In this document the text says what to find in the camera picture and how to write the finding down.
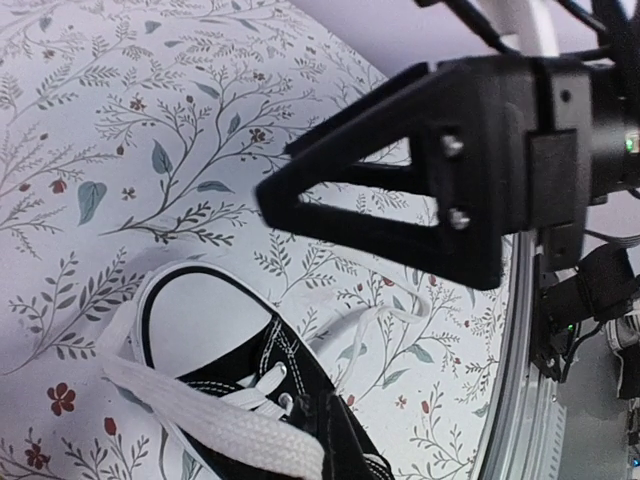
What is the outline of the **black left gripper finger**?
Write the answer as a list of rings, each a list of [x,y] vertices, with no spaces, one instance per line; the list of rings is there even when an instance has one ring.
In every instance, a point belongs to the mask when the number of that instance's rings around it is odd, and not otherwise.
[[[333,392],[297,397],[288,422],[322,446],[321,479],[394,478],[389,462],[376,450],[345,402]]]

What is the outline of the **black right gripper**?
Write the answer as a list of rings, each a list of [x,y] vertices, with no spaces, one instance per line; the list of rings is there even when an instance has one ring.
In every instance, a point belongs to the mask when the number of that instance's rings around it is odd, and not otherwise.
[[[529,220],[547,269],[558,271],[581,257],[588,208],[639,185],[639,101],[613,65],[537,58],[533,71]]]

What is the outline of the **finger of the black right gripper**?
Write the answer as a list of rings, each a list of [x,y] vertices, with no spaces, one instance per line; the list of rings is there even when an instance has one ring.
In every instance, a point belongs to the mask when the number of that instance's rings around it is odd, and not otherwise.
[[[365,251],[471,287],[501,282],[509,185],[504,115],[530,99],[527,62],[444,62],[407,68],[314,127],[255,197],[286,232]],[[421,226],[305,202],[324,182],[431,197],[438,221]]]

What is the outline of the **black white canvas sneaker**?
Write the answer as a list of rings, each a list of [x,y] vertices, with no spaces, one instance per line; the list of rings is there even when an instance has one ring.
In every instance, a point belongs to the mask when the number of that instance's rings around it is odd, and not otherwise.
[[[202,261],[158,268],[96,353],[105,377],[217,477],[321,479],[322,446],[288,420],[297,397],[338,389],[276,307],[231,273]]]

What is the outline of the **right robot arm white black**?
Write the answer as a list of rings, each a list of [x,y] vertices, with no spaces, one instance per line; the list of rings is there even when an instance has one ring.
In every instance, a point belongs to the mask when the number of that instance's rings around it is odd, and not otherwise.
[[[617,66],[500,55],[415,65],[290,143],[256,188],[265,222],[471,287],[501,281],[502,238],[531,231],[531,361],[564,382],[578,348],[559,335],[631,309],[626,250],[582,251],[586,213],[639,184],[639,102]],[[319,183],[436,201],[420,226],[304,202]]]

